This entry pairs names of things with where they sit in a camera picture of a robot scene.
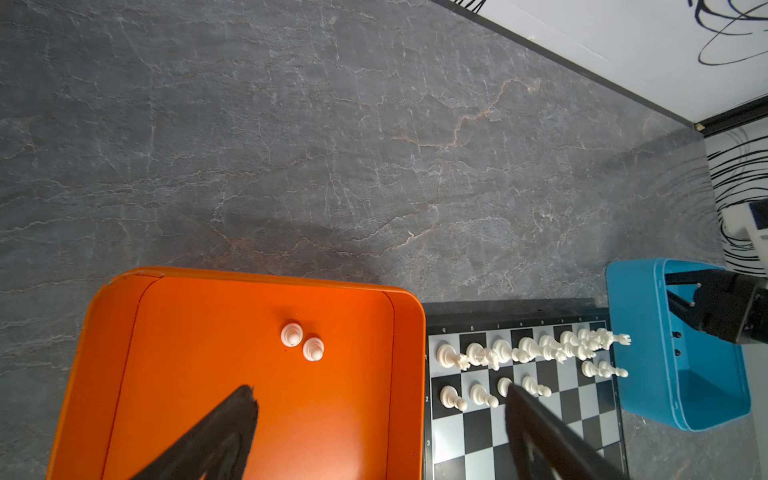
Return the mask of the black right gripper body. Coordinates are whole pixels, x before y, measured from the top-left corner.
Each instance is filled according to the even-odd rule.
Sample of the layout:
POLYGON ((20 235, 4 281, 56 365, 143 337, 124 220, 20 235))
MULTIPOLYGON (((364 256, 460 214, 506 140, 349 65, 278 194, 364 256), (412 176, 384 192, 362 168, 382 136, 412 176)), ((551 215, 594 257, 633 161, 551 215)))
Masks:
POLYGON ((667 273, 667 286, 694 287, 686 300, 668 291, 671 313, 689 327, 732 344, 767 342, 767 280, 721 269, 667 273))

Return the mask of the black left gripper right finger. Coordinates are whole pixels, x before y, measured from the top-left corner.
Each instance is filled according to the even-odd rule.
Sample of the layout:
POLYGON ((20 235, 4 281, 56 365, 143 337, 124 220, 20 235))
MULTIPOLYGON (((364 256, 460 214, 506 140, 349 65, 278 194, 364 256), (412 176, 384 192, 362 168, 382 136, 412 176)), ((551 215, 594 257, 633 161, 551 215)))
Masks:
POLYGON ((506 395, 506 433, 519 479, 626 479, 523 387, 506 395))

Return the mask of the white chess queen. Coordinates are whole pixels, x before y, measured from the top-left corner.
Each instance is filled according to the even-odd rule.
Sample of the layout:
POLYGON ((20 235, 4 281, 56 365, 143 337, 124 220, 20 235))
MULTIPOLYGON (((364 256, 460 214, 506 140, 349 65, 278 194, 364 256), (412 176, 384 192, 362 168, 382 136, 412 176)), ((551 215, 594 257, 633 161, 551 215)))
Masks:
POLYGON ((523 337, 513 349, 513 359, 519 363, 528 363, 543 356, 543 348, 532 338, 523 337))

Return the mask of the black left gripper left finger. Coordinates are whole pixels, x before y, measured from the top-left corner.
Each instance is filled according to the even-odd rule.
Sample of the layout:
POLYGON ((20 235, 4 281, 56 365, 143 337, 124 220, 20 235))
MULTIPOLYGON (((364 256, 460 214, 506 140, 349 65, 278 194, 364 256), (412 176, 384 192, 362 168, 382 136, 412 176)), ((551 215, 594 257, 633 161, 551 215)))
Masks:
POLYGON ((242 385, 137 473, 136 479, 241 479, 259 415, 242 385))

